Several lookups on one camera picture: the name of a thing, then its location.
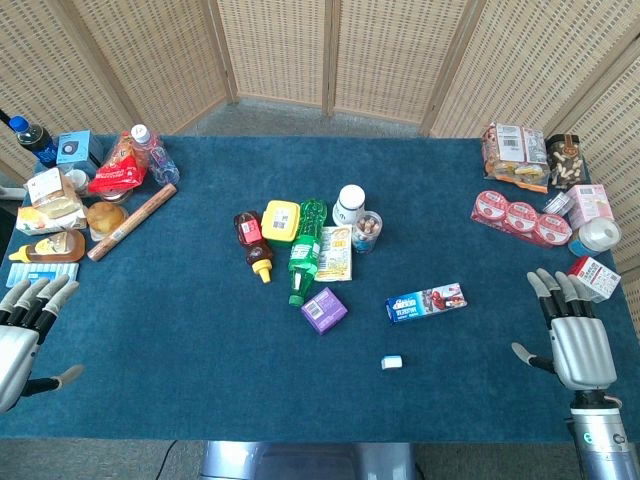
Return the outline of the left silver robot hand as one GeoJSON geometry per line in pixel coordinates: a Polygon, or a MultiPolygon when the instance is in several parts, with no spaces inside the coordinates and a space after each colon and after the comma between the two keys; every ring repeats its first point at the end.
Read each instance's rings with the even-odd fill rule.
{"type": "Polygon", "coordinates": [[[23,280],[1,300],[1,412],[22,397],[60,390],[74,382],[84,366],[76,364],[56,376],[33,379],[32,367],[63,306],[79,283],[67,275],[51,281],[23,280]]]}

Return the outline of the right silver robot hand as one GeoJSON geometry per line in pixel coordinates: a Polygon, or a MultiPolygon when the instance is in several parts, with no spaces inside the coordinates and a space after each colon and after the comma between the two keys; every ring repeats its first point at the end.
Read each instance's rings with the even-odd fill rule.
{"type": "Polygon", "coordinates": [[[601,319],[593,311],[591,294],[577,277],[543,268],[527,274],[536,293],[549,334],[552,356],[545,358],[513,342],[512,351],[523,363],[544,370],[575,393],[573,409],[621,408],[606,393],[617,380],[611,348],[601,319]]]}

